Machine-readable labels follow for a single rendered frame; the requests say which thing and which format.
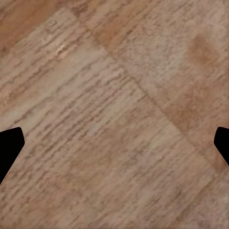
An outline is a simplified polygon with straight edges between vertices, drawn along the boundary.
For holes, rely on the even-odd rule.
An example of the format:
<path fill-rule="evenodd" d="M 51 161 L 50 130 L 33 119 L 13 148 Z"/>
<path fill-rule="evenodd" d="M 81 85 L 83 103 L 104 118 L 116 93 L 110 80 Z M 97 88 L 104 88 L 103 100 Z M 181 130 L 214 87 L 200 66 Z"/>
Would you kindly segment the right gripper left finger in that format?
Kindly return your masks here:
<path fill-rule="evenodd" d="M 25 144 L 20 127 L 0 132 L 0 184 Z"/>

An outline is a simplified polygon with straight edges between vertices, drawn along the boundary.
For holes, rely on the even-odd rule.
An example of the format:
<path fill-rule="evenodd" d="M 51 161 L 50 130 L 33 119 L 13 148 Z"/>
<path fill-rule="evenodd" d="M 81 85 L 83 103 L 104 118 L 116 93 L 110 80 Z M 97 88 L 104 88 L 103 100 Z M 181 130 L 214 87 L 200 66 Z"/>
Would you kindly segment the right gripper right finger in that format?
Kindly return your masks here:
<path fill-rule="evenodd" d="M 229 129 L 224 127 L 218 127 L 215 138 L 214 145 L 218 151 L 222 154 L 226 162 L 229 164 Z"/>

